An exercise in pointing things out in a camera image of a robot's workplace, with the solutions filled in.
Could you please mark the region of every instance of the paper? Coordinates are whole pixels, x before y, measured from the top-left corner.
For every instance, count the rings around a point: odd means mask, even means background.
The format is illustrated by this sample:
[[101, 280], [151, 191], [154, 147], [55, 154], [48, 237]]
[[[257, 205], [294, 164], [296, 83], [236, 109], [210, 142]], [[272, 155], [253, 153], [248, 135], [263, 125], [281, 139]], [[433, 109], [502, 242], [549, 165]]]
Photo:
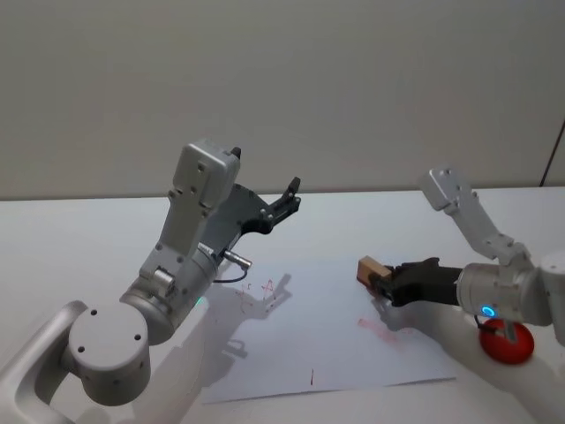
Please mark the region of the paper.
[[[241, 272], [231, 266], [222, 278]], [[387, 328], [356, 273], [356, 261], [259, 263], [242, 282], [213, 284], [203, 402], [454, 377], [412, 317]]]

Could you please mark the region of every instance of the blue led light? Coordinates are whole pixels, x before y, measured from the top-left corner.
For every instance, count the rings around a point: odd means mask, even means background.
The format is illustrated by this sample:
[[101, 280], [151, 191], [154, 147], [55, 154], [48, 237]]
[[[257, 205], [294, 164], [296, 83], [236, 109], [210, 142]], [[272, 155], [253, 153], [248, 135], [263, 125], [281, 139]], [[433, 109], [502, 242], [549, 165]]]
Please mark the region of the blue led light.
[[481, 307], [480, 312], [482, 312], [484, 316], [488, 316], [489, 318], [493, 318], [496, 316], [496, 311], [491, 307], [487, 307], [487, 306]]

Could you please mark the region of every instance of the table surface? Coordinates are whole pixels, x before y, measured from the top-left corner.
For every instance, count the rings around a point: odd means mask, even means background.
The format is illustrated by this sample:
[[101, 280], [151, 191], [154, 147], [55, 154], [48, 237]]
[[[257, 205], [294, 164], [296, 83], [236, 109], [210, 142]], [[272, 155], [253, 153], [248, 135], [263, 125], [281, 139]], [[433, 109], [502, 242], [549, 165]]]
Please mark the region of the table surface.
[[[412, 261], [439, 256], [443, 264], [459, 267], [486, 261], [420, 192], [302, 197], [297, 215], [266, 237], [245, 236], [236, 251], [255, 262], [351, 258], [354, 263], [366, 254]], [[528, 246], [534, 262], [562, 250], [565, 188], [482, 190], [479, 197], [499, 229]], [[167, 208], [166, 199], [0, 203], [0, 364], [64, 303], [116, 301], [157, 240]], [[203, 405], [198, 397], [201, 342], [193, 341], [204, 337], [201, 307], [168, 343], [152, 348], [152, 381], [131, 404], [94, 404], [78, 379], [69, 376], [52, 405], [79, 424], [565, 420], [560, 400], [565, 395], [565, 348], [554, 340], [552, 327], [532, 328], [534, 358], [506, 367], [485, 356], [471, 320], [456, 308], [410, 307], [427, 322], [417, 328], [456, 360], [456, 380]], [[375, 366], [386, 364], [375, 358]]]

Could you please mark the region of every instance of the gray wall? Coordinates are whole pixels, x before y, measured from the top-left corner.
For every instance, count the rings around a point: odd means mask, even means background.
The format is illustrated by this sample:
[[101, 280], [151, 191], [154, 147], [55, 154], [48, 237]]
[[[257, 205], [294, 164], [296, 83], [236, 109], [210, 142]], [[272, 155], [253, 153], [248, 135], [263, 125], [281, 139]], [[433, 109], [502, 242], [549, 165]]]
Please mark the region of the gray wall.
[[0, 198], [163, 193], [202, 137], [241, 146], [263, 192], [412, 187], [445, 162], [534, 186], [564, 19], [562, 0], [3, 0]]

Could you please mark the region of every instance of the small wooden block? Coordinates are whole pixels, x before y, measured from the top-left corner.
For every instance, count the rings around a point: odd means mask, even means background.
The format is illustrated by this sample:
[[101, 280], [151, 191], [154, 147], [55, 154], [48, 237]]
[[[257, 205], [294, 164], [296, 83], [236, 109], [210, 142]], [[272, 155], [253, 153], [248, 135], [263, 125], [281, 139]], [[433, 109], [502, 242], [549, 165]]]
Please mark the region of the small wooden block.
[[371, 256], [366, 256], [359, 261], [357, 268], [357, 280], [370, 289], [371, 283], [369, 282], [369, 275], [371, 274], [377, 274], [382, 278], [390, 278], [392, 273], [390, 272], [390, 269], [379, 264]]

